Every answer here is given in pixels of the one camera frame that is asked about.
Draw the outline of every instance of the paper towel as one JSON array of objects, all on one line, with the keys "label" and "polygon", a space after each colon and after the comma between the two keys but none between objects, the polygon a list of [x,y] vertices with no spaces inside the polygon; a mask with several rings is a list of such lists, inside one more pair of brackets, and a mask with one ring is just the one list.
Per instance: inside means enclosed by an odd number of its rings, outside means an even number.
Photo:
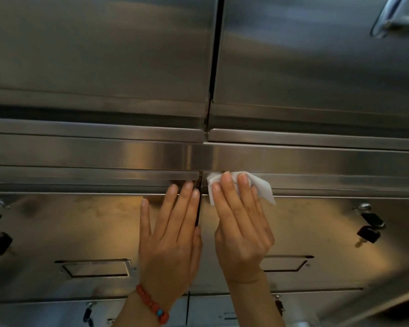
[{"label": "paper towel", "polygon": [[[249,184],[250,186],[255,185],[256,188],[258,189],[258,196],[261,198],[265,198],[269,203],[276,205],[276,202],[274,201],[273,198],[273,190],[271,189],[271,185],[259,178],[258,176],[254,176],[251,173],[247,172],[233,172],[232,174],[232,179],[234,182],[234,187],[236,188],[236,191],[238,192],[239,195],[239,188],[238,188],[238,175],[241,173],[245,173],[247,175],[247,178],[249,179]],[[209,190],[209,198],[211,200],[211,205],[214,204],[214,198],[212,195],[212,184],[214,182],[220,182],[221,181],[221,175],[222,173],[211,173],[207,177],[207,188]]]}]

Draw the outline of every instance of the fingernail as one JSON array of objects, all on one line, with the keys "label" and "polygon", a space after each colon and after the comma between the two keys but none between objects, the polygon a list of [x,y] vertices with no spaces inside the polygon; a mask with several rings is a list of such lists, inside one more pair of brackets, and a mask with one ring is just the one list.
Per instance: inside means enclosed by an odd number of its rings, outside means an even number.
[{"label": "fingernail", "polygon": [[192,188],[192,181],[186,181],[185,182],[185,189],[190,190]]},{"label": "fingernail", "polygon": [[221,190],[221,186],[220,186],[220,184],[218,182],[215,182],[212,185],[212,188],[214,189],[214,191],[220,191]]},{"label": "fingernail", "polygon": [[231,182],[232,181],[232,175],[230,174],[229,171],[224,172],[223,181],[225,181],[225,182]]},{"label": "fingernail", "polygon": [[241,173],[239,175],[239,181],[243,184],[249,183],[249,179],[247,178],[247,175],[245,173]]},{"label": "fingernail", "polygon": [[171,185],[170,189],[168,190],[168,192],[170,194],[177,194],[177,191],[179,190],[179,188],[176,185]]}]

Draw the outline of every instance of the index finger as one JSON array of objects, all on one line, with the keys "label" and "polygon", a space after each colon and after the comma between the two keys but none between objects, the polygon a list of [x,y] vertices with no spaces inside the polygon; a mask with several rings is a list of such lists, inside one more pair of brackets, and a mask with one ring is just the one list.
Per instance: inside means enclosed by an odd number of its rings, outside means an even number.
[{"label": "index finger", "polygon": [[219,183],[214,183],[212,185],[212,195],[224,235],[234,237],[241,236],[238,223],[236,222],[234,214],[230,209],[226,198],[224,197],[221,185]]}]

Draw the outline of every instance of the bracelet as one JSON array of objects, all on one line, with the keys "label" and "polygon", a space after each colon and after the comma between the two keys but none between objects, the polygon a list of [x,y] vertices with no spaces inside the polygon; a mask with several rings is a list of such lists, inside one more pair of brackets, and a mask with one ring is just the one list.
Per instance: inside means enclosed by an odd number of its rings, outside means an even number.
[{"label": "bracelet", "polygon": [[162,310],[158,303],[153,302],[151,296],[144,290],[144,287],[141,284],[136,286],[136,292],[139,294],[144,304],[150,308],[151,312],[156,314],[159,323],[161,325],[166,324],[170,315]]}]

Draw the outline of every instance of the white cloth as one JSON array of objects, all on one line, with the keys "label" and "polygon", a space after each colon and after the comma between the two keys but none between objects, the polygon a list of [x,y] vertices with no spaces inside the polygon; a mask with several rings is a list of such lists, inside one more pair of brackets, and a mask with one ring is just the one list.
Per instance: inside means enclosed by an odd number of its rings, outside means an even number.
[{"label": "white cloth", "polygon": [[[238,188],[238,175],[240,173],[245,173],[247,175],[247,178],[249,179],[249,184],[250,186],[255,185],[256,188],[258,189],[258,196],[261,198],[265,198],[269,203],[276,205],[276,202],[274,201],[273,198],[273,190],[271,189],[271,185],[259,178],[258,176],[254,176],[251,173],[247,172],[232,172],[232,179],[234,182],[234,187],[236,188],[236,191],[238,192],[239,195],[239,188]],[[209,198],[211,200],[211,205],[214,204],[214,198],[212,196],[212,184],[214,182],[220,182],[221,180],[221,175],[222,173],[211,173],[207,177],[207,188],[209,190]]]}]

